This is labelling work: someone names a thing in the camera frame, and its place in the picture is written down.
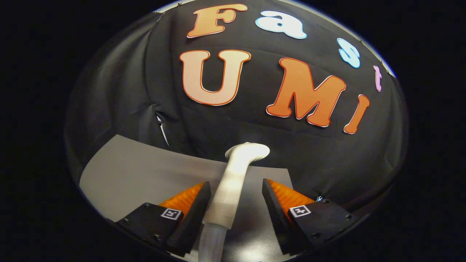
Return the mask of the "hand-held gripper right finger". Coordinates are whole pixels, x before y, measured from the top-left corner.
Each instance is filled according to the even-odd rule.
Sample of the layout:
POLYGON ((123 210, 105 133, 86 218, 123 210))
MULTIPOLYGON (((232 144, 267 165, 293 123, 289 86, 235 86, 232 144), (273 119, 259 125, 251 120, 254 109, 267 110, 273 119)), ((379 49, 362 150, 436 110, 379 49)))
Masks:
POLYGON ((315 201, 271 179, 263 179, 262 195, 285 255, 299 255, 324 247, 350 231, 360 220, 329 199, 315 201))

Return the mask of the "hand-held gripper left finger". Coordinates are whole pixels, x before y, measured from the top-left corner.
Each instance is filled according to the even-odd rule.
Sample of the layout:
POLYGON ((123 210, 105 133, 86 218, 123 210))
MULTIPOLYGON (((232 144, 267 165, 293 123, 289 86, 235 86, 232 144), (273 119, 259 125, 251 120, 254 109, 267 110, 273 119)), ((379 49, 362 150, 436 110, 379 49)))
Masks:
POLYGON ((145 202, 116 225, 155 249, 184 257, 193 249, 210 199, 211 186, 204 181, 158 205, 145 202))

